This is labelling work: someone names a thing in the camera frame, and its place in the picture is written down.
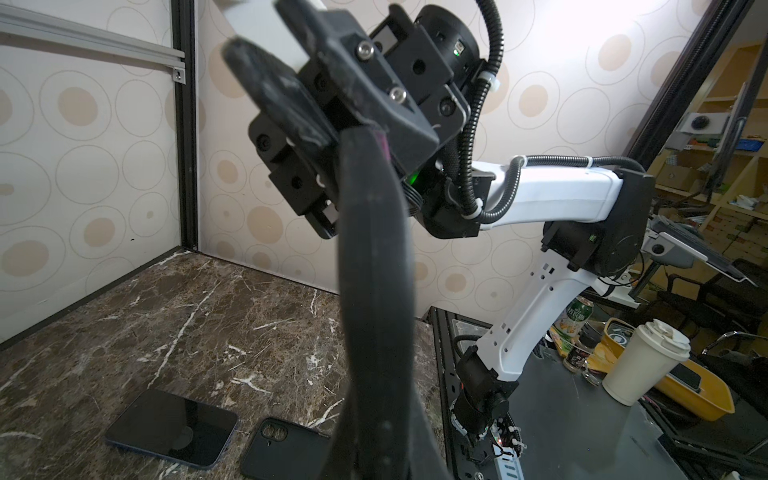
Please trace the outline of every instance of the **bolt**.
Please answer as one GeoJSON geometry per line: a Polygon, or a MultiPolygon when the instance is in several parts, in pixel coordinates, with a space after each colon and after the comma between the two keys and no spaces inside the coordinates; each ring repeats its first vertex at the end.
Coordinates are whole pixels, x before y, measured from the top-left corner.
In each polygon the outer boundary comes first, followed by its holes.
{"type": "Polygon", "coordinates": [[[393,87],[392,90],[389,91],[389,97],[393,99],[395,103],[402,104],[406,101],[408,92],[406,92],[403,87],[393,87]]]}
{"type": "Polygon", "coordinates": [[[373,53],[375,50],[376,48],[373,46],[373,43],[367,40],[363,40],[357,44],[355,53],[357,54],[357,58],[360,61],[368,61],[373,58],[373,53]]]}
{"type": "Polygon", "coordinates": [[[456,104],[450,97],[445,97],[440,101],[440,114],[443,117],[450,117],[456,111],[456,104]]]}
{"type": "Polygon", "coordinates": [[[256,139],[256,148],[261,151],[267,151],[272,147],[272,139],[269,135],[261,134],[256,139]]]}

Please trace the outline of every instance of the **smartphone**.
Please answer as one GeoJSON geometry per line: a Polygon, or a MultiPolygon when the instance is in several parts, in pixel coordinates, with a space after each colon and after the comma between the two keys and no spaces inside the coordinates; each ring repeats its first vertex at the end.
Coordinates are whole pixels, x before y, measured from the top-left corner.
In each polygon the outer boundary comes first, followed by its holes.
{"type": "Polygon", "coordinates": [[[128,406],[104,438],[110,445],[208,470],[236,426],[234,412],[150,389],[128,406]]]}
{"type": "Polygon", "coordinates": [[[253,433],[240,473],[255,480],[317,478],[330,446],[329,436],[267,417],[253,433]]]}
{"type": "Polygon", "coordinates": [[[669,376],[694,392],[701,392],[701,376],[682,363],[678,363],[672,371],[669,372],[669,376]]]}

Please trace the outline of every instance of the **marble tabletop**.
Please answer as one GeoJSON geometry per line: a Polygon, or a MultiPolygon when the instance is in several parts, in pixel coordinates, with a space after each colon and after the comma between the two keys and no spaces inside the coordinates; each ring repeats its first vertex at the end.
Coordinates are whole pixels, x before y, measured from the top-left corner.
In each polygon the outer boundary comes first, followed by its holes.
{"type": "MultiPolygon", "coordinates": [[[[432,327],[414,378],[442,449],[432,327]]],[[[250,433],[276,416],[330,434],[347,373],[332,293],[177,252],[0,352],[0,478],[242,478],[250,433]],[[104,432],[153,387],[240,417],[210,471],[122,451],[104,432]]]]}

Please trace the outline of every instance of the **beverage can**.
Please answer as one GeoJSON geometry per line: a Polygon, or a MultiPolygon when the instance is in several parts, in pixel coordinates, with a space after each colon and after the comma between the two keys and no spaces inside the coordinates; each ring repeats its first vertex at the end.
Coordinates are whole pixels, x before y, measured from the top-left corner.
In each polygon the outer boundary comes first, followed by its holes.
{"type": "Polygon", "coordinates": [[[574,338],[578,335],[584,322],[592,315],[593,310],[594,304],[592,302],[583,296],[577,296],[554,322],[554,327],[561,335],[574,338]]]}

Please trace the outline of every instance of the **patterned wallpaper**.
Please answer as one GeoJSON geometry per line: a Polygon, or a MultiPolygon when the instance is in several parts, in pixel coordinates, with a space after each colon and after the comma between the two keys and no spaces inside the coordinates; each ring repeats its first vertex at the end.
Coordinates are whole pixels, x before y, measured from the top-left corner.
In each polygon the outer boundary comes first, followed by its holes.
{"type": "MultiPolygon", "coordinates": [[[[325,0],[369,31],[388,0],[325,0]]],[[[488,36],[472,0],[432,0],[469,25],[485,56],[488,36]]],[[[515,154],[620,154],[709,0],[497,0],[505,30],[501,88],[488,98],[475,159],[515,154]]],[[[402,0],[413,16],[424,0],[402,0]]],[[[336,241],[296,218],[247,138],[258,110],[224,67],[234,35],[213,2],[199,24],[202,248],[218,257],[336,290],[336,241]]],[[[541,223],[499,227],[474,239],[430,237],[412,220],[416,314],[436,305],[498,322],[538,256],[541,223]]]]}
{"type": "MultiPolygon", "coordinates": [[[[131,31],[130,2],[23,5],[131,31]]],[[[0,341],[179,244],[170,75],[40,47],[0,37],[0,341]]]]}

